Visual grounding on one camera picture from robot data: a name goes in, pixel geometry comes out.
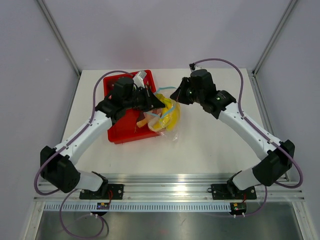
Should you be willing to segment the yellow banana bunch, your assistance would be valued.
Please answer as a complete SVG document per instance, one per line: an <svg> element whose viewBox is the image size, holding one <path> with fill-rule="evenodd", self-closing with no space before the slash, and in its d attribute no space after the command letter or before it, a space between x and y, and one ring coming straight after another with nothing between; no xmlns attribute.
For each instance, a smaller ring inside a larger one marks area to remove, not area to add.
<svg viewBox="0 0 320 240"><path fill-rule="evenodd" d="M148 126L153 132L173 131L180 121L180 104L161 93L157 93L156 97L165 104L165 107L148 112L152 116Z"/></svg>

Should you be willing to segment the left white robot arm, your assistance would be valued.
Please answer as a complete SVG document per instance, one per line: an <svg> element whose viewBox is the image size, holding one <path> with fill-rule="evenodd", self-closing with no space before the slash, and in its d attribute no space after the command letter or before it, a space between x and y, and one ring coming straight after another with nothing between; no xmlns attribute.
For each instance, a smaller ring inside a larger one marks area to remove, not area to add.
<svg viewBox="0 0 320 240"><path fill-rule="evenodd" d="M97 172L76 169L83 153L103 133L125 116L130 109L142 112L164 108L147 87L136 87L130 77L121 77L113 89L93 107L90 118L74 134L55 147L44 147L40 152L39 175L63 193L88 190L97 199L108 194L108 180Z"/></svg>

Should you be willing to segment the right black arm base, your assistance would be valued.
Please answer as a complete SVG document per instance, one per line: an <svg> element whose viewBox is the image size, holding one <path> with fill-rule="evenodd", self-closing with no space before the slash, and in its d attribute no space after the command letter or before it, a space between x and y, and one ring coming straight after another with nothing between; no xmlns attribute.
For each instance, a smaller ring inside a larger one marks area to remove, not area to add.
<svg viewBox="0 0 320 240"><path fill-rule="evenodd" d="M234 174L226 183L213 183L207 188L207 192L212 195L213 200L256 200L257 194L254 186L248 187L245 190L239 190L232 183Z"/></svg>

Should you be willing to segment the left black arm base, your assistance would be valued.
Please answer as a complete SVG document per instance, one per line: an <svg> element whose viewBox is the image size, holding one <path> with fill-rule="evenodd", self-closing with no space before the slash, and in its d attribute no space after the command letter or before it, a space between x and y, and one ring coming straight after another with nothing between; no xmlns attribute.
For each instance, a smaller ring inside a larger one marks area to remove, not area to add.
<svg viewBox="0 0 320 240"><path fill-rule="evenodd" d="M102 185L97 191L83 190L79 194L81 200L122 200L124 184L108 183Z"/></svg>

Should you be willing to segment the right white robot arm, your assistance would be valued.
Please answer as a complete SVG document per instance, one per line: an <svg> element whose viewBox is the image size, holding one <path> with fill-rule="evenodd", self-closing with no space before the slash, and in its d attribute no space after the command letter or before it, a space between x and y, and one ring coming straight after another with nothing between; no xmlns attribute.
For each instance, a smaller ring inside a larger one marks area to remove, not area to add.
<svg viewBox="0 0 320 240"><path fill-rule="evenodd" d="M184 105L200 104L205 112L234 130L260 160L257 165L236 173L227 181L226 190L230 197L239 198L253 186L269 187L292 167L295 145L290 140L281 141L256 125L240 110L229 92L216 88L207 70L195 70L189 77L183 77L170 98Z"/></svg>

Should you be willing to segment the clear zip top bag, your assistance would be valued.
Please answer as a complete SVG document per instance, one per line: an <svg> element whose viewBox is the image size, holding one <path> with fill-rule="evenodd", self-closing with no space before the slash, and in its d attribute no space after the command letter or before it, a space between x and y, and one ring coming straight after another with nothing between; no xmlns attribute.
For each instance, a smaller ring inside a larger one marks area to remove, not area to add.
<svg viewBox="0 0 320 240"><path fill-rule="evenodd" d="M159 87L154 95L164 104L164 108L143 112L140 121L143 127L171 141L178 139L181 118L180 104L170 98L176 89L173 86Z"/></svg>

